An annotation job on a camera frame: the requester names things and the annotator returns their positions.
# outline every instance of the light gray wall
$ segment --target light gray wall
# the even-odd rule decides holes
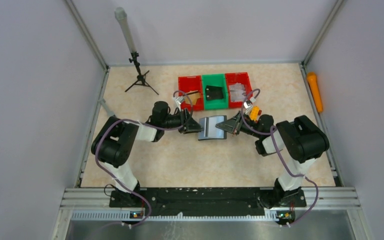
[[[0,240],[51,237],[102,79],[62,0],[0,0]]]
[[[384,239],[384,1],[348,1],[308,68],[342,178]]]
[[[335,0],[74,0],[109,65],[129,64],[114,10],[145,64],[301,61]]]

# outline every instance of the orange object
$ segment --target orange object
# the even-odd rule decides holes
[[[322,98],[320,98],[319,87],[317,86],[317,76],[314,72],[307,74],[308,85],[310,86],[312,98],[318,113],[323,112]]]
[[[251,113],[249,114],[249,118],[252,121],[257,121],[259,111],[260,111],[260,108],[258,106],[254,106],[251,110]]]

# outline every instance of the green bin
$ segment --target green bin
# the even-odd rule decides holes
[[[204,98],[204,109],[227,109],[229,107],[229,93],[228,86],[226,84],[225,74],[210,74],[202,75],[202,90]],[[223,99],[207,100],[206,89],[208,86],[222,87],[223,88]]]

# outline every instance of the tripod stand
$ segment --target tripod stand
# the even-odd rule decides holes
[[[148,74],[150,71],[149,71],[149,70],[146,71],[145,74],[142,74],[142,73],[141,73],[141,69],[140,69],[140,67],[139,67],[141,64],[138,62],[138,57],[139,57],[139,53],[135,51],[135,52],[131,53],[131,58],[128,59],[131,63],[134,63],[134,66],[136,67],[136,71],[137,71],[138,75],[137,75],[137,80],[136,80],[132,85],[130,85],[130,86],[126,89],[126,91],[124,91],[124,92],[127,92],[127,91],[128,91],[129,89],[131,89],[133,86],[138,85],[138,86],[149,87],[149,88],[151,88],[157,95],[159,95],[158,92],[155,91],[155,89],[153,89],[153,87],[152,87],[149,83],[147,83],[147,81],[146,81],[147,74]]]

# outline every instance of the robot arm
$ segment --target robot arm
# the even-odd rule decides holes
[[[118,120],[120,119],[115,116],[109,117],[92,143],[92,154],[96,154],[99,141],[110,126]],[[202,130],[201,125],[191,117],[187,109],[180,111],[177,108],[173,114],[170,114],[169,105],[165,101],[157,101],[154,104],[152,115],[149,116],[146,125],[127,120],[113,127],[102,141],[98,160],[130,190],[138,190],[140,188],[139,182],[133,175],[127,162],[134,142],[158,142],[164,135],[164,130],[156,129],[152,126],[163,129],[183,126],[178,129],[183,134],[198,133]],[[117,182],[115,187],[120,191],[128,192]]]
[[[218,123],[217,128],[238,135],[240,132],[258,138],[255,148],[258,154],[264,156],[276,153],[274,142],[270,135],[261,135],[243,124],[245,121],[254,130],[270,133],[274,120],[271,115],[261,115],[257,122],[252,121],[246,114],[238,112],[234,117]],[[291,160],[286,165],[292,175],[285,169],[274,183],[270,195],[263,197],[262,204],[266,208],[288,205],[298,195],[311,165],[323,152],[329,149],[329,140],[326,135],[305,115],[296,117],[293,122],[282,121],[276,124],[277,131],[273,133],[277,148],[281,151],[286,147]]]

